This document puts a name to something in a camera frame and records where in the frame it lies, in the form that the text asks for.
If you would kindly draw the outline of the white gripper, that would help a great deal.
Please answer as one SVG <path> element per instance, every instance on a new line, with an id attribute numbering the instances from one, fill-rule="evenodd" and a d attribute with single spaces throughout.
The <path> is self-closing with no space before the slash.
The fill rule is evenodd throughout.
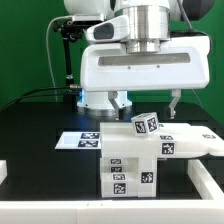
<path id="1" fill-rule="evenodd" d="M 174 119 L 180 89 L 200 89 L 209 83 L 209 51 L 206 36 L 173 38 L 163 42 L 158 53 L 128 54 L 122 43 L 91 45 L 82 56 L 81 86 L 89 92 L 109 91 L 117 120 L 124 119 L 121 91 L 172 90 L 164 116 Z"/>

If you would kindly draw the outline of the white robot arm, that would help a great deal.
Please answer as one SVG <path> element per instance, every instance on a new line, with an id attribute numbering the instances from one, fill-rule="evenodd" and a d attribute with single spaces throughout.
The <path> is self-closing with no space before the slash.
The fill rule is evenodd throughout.
<path id="1" fill-rule="evenodd" d="M 170 90 L 166 116 L 175 116 L 183 89 L 209 83 L 210 37 L 191 22 L 215 0 L 64 0 L 89 46 L 81 60 L 78 106 L 120 118 L 129 91 Z"/>

